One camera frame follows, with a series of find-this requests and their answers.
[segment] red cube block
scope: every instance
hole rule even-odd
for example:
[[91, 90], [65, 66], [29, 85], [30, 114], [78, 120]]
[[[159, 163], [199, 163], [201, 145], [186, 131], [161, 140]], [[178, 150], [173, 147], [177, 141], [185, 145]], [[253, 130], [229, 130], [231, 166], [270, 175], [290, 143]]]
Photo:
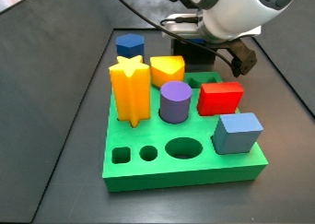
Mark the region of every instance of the red cube block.
[[245, 89], [239, 82], [202, 84], [197, 106], [199, 115], [235, 113], [243, 94]]

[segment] yellow star block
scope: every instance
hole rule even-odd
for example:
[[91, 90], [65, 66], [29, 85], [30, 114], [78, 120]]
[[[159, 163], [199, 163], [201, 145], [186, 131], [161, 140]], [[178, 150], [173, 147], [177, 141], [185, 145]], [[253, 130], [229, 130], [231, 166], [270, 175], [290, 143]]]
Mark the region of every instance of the yellow star block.
[[123, 63], [143, 63], [143, 56], [142, 55], [138, 55], [137, 57], [134, 58], [126, 58], [123, 56], [119, 56], [118, 57], [118, 63], [119, 64], [123, 64]]
[[150, 118], [150, 66], [134, 61], [110, 67], [118, 118], [138, 127]]
[[151, 57], [153, 85], [158, 88], [173, 80], [183, 81], [185, 61], [182, 56]]

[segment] table surface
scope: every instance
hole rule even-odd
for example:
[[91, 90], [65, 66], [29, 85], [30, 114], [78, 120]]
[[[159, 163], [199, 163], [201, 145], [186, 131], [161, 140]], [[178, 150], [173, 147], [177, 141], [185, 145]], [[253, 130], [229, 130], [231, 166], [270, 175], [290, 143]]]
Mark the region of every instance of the table surface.
[[102, 178], [115, 39], [126, 33], [146, 37], [146, 63], [170, 55], [170, 40], [154, 30], [115, 31], [69, 142], [55, 169], [35, 223], [218, 223], [315, 221], [314, 118], [253, 39], [259, 63], [234, 78], [217, 59], [210, 71], [245, 87], [242, 112], [254, 112], [265, 131], [261, 147], [270, 165], [254, 182], [218, 183], [110, 194]]

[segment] shape sorter board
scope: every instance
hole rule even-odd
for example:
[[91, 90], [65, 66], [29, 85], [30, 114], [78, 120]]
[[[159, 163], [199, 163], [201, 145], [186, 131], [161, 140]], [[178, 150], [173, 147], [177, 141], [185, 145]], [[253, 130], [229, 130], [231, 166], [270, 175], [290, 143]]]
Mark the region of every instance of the shape sorter board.
[[113, 94], [103, 162], [110, 192], [255, 180], [267, 166], [258, 143], [249, 153], [215, 153], [211, 137], [219, 115], [199, 116], [198, 97], [201, 84], [222, 82], [221, 76], [189, 73], [185, 81], [194, 95], [190, 116], [182, 124], [162, 120], [157, 87], [151, 87], [151, 118], [137, 128], [118, 120]]

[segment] purple cylinder block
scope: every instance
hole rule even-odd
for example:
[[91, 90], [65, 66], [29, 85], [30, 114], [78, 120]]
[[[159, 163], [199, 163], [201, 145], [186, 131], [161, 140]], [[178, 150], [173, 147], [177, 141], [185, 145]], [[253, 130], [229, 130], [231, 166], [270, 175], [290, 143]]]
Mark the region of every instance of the purple cylinder block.
[[189, 117], [193, 89], [181, 81], [170, 81], [161, 94], [161, 117], [170, 124], [181, 124]]

